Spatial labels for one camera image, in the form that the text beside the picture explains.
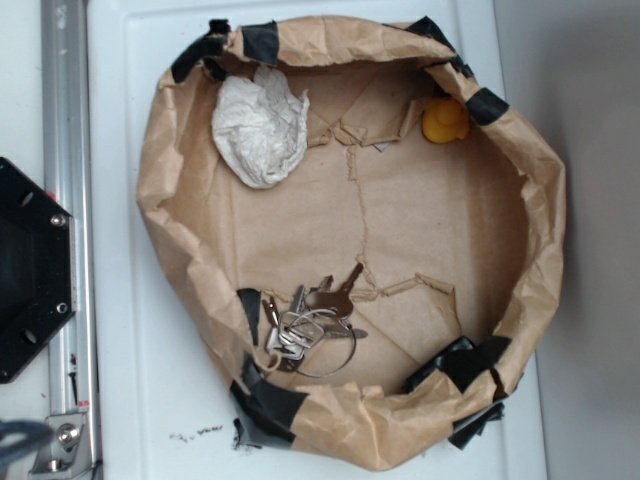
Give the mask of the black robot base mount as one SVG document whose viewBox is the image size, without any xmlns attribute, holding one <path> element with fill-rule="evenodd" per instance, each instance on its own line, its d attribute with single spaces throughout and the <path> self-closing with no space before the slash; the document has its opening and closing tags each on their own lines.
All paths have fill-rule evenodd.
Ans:
<svg viewBox="0 0 640 480">
<path fill-rule="evenodd" d="M 74 314 L 71 216 L 1 159 L 1 382 L 13 382 Z"/>
</svg>

